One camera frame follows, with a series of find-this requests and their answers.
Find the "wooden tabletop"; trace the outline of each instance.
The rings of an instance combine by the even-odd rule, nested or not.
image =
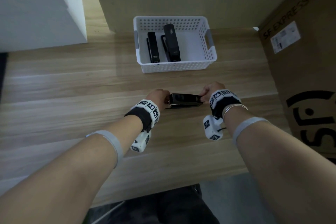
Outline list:
[[[289,131],[253,29],[213,31],[218,59],[205,70],[144,74],[133,33],[109,32],[99,1],[83,3],[89,43],[9,54],[0,110],[1,194],[156,88],[198,94],[216,80],[256,115]],[[208,114],[207,105],[162,112],[145,152],[126,154],[93,206],[246,172],[227,132],[218,142],[205,137]]]

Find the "forearm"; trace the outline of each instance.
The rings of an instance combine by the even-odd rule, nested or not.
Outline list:
[[[129,115],[103,130],[113,133],[126,153],[142,123]],[[116,161],[113,146],[102,135],[83,139],[5,193],[0,199],[0,222],[81,223]]]
[[[251,117],[242,107],[230,109],[225,115],[229,133]],[[279,221],[316,223],[335,218],[336,168],[331,162],[265,121],[245,128],[237,148]]]

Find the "gray floor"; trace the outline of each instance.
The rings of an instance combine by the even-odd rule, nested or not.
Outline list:
[[[200,183],[203,200],[221,224],[275,224],[249,173]]]

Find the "white label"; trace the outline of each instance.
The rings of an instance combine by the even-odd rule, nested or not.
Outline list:
[[[301,39],[301,36],[295,21],[293,21],[271,38],[274,53],[277,54],[279,51],[288,47],[292,43],[295,43],[299,39]]]

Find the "black pants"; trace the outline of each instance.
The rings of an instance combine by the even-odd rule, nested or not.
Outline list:
[[[111,213],[108,223],[219,224],[219,221],[195,186],[189,186],[128,200]]]

